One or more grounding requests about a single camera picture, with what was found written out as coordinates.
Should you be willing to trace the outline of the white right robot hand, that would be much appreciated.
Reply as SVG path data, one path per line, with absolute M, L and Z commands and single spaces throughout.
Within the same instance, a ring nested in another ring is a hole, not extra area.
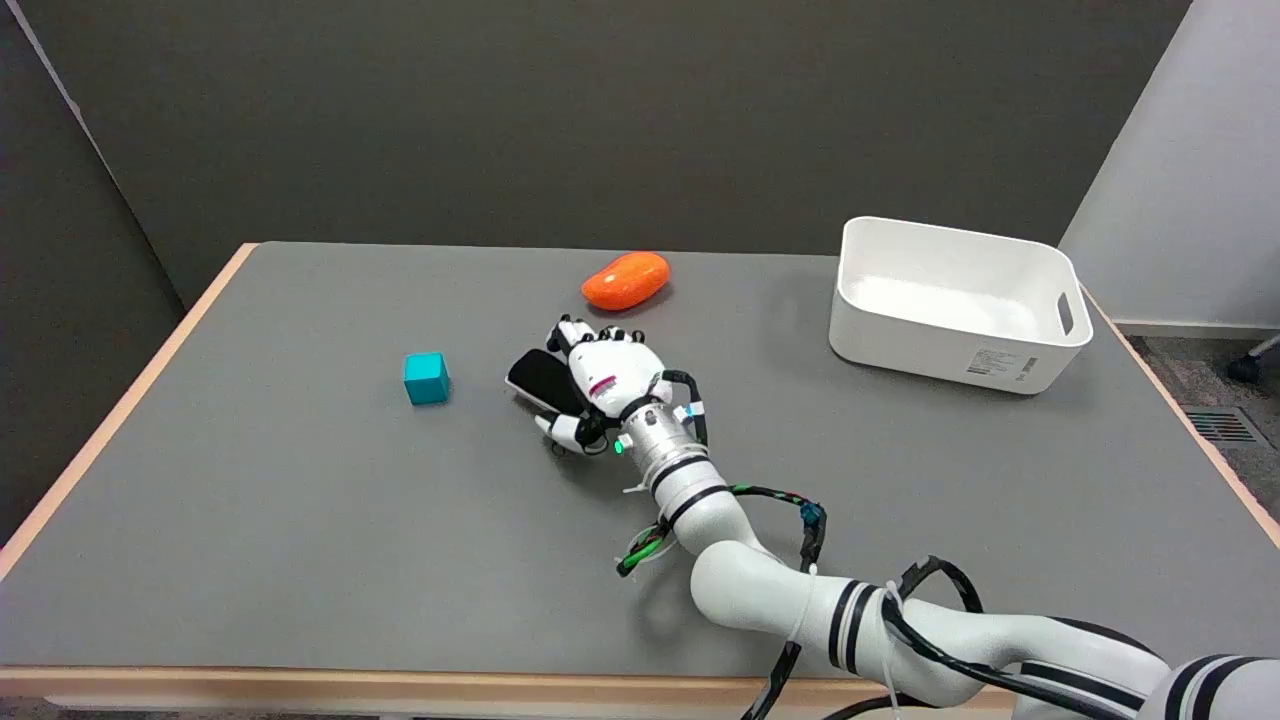
M 627 333 L 608 325 L 595 332 L 582 319 L 564 314 L 548 334 L 547 350 L 564 355 L 572 389 L 584 410 L 577 415 L 540 413 L 535 423 L 570 452 L 603 452 L 605 433 L 621 427 L 634 409 L 673 400 L 673 386 L 662 378 L 666 365 L 640 331 Z

